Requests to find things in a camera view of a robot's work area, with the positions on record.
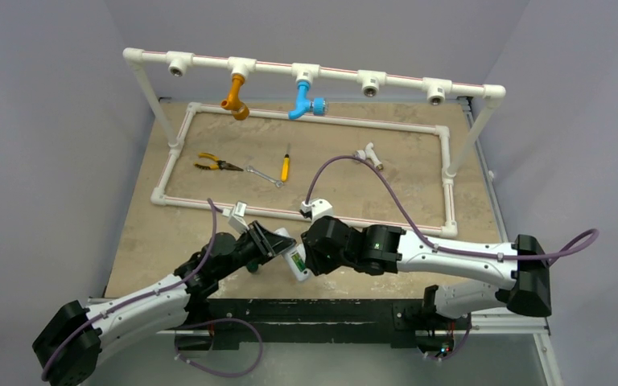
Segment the white remote control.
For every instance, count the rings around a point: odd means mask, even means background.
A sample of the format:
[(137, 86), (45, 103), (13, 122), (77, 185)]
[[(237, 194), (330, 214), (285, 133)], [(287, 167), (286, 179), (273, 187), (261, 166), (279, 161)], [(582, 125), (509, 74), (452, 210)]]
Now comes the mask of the white remote control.
[(298, 282), (304, 282), (311, 276), (306, 266), (305, 248), (299, 241), (295, 240), (294, 245), (282, 253), (282, 257)]

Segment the green AA battery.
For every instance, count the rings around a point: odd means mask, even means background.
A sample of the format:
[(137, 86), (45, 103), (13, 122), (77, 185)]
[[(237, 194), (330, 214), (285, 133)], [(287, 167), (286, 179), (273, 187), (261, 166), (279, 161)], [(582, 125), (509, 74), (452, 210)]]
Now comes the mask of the green AA battery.
[(290, 258), (299, 270), (304, 270), (306, 268), (304, 260), (302, 259), (300, 254), (294, 253)]

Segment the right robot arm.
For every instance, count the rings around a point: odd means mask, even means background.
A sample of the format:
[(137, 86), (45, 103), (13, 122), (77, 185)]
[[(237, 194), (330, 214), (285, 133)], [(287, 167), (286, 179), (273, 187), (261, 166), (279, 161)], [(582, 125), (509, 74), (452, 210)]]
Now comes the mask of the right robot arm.
[(421, 240), (404, 228), (372, 225), (358, 230), (325, 216), (301, 240), (305, 264), (316, 276), (349, 267), (371, 276), (427, 272), (462, 277), (457, 285), (425, 289), (419, 315), (431, 327), (499, 306), (527, 317), (552, 314), (550, 263), (533, 236), (520, 235), (512, 243), (453, 241), (446, 246), (444, 239)]

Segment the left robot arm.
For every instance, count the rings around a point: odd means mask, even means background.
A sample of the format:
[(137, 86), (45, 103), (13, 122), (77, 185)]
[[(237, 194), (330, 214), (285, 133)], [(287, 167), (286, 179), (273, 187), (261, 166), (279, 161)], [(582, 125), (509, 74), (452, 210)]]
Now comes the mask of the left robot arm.
[(294, 254), (306, 256), (295, 239), (254, 221), (239, 236), (213, 233), (200, 251), (153, 285), (91, 306), (68, 302), (32, 344), (41, 378), (51, 385), (78, 385), (110, 356), (149, 335), (182, 325), (199, 328), (221, 280), (252, 263)]

